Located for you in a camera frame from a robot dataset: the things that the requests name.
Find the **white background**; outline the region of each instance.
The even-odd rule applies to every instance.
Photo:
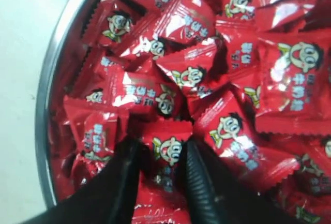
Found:
[[[35,159],[37,86],[68,0],[0,0],[0,223],[45,210]]]

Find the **stainless steel bowl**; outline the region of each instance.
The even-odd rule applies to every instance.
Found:
[[[36,156],[42,193],[47,207],[57,199],[50,170],[50,116],[61,104],[88,49],[80,37],[98,0],[69,0],[55,28],[39,81],[36,104]]]

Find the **candy pile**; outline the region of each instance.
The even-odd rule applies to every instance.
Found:
[[[59,198],[130,134],[153,158],[132,223],[190,223],[174,173],[194,134],[252,190],[331,223],[330,4],[101,0],[82,36],[91,49],[52,118]]]

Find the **white table surface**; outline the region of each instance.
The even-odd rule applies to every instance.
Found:
[[[68,0],[0,0],[0,223],[45,210],[35,158],[37,86]]]

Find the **metal bowl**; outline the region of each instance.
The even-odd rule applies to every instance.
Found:
[[[50,117],[62,104],[88,46],[81,35],[99,0],[69,0],[55,28],[41,71],[36,104],[35,137],[39,179],[48,208],[57,204],[50,167]]]

